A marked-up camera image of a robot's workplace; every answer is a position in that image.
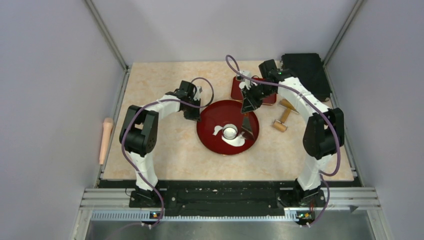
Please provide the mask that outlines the wooden roller tool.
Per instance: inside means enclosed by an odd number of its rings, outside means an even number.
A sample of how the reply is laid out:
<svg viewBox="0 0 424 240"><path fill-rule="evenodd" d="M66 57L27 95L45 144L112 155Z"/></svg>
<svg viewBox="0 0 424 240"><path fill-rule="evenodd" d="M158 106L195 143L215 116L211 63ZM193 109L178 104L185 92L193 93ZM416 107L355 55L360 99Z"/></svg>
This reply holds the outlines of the wooden roller tool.
<svg viewBox="0 0 424 240"><path fill-rule="evenodd" d="M279 105L283 106L285 109L280 117L280 119L274 120L272 127L280 132L285 132L288 129L286 121L288 120L291 113L299 113L294 106L285 98L283 98Z"/></svg>

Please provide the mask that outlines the round red tray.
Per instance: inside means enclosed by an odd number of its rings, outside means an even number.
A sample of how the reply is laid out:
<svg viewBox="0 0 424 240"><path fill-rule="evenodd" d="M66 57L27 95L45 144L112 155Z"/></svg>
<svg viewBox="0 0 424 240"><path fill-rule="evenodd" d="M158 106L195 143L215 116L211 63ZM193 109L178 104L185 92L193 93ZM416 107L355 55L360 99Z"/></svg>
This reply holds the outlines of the round red tray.
<svg viewBox="0 0 424 240"><path fill-rule="evenodd" d="M249 112L249 120L255 140L245 140L241 147L234 147L222 140L222 130L213 135L215 126L234 124L241 134L243 114L242 103L235 100L221 100L206 107L200 114L201 121L196 124L200 142L210 151L221 155L237 155L251 148L259 137L260 124L254 112Z"/></svg>

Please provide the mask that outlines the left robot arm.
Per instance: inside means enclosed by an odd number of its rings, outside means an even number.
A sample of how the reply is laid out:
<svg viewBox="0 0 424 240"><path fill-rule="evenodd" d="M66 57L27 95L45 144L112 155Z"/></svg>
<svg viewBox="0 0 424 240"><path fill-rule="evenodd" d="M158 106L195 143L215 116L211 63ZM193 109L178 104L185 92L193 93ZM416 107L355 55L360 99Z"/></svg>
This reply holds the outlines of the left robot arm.
<svg viewBox="0 0 424 240"><path fill-rule="evenodd" d="M144 106L131 105L127 109L119 135L121 151L135 170L134 195L141 197L149 207L156 206L162 200L156 189L158 177L153 163L159 121L178 112L183 112L187 120L200 121L201 93L201 86L182 81L179 88L161 98Z"/></svg>

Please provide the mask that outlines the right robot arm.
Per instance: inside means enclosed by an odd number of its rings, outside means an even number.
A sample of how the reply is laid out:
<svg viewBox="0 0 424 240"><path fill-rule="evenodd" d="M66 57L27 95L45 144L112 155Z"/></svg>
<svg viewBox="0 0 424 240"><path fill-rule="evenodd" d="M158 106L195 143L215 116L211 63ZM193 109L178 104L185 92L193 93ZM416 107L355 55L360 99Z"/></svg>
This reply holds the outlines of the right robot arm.
<svg viewBox="0 0 424 240"><path fill-rule="evenodd" d="M278 68L274 60L259 65L262 80L233 69L244 82L241 112L258 109L265 98L277 94L287 100L306 123L302 139L306 152L304 167L294 181L291 200L307 206L319 196L323 176L336 175L341 165L341 147L345 142L344 113L340 108L330 108L318 100L291 69Z"/></svg>

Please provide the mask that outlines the metal ring cutter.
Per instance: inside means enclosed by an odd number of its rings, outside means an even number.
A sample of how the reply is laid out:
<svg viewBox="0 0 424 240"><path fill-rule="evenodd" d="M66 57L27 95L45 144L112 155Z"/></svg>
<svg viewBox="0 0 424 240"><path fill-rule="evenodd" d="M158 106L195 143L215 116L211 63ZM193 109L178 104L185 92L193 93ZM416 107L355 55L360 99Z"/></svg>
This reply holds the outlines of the metal ring cutter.
<svg viewBox="0 0 424 240"><path fill-rule="evenodd" d="M226 124L222 127L222 136L226 140L233 140L238 136L238 128L232 124Z"/></svg>

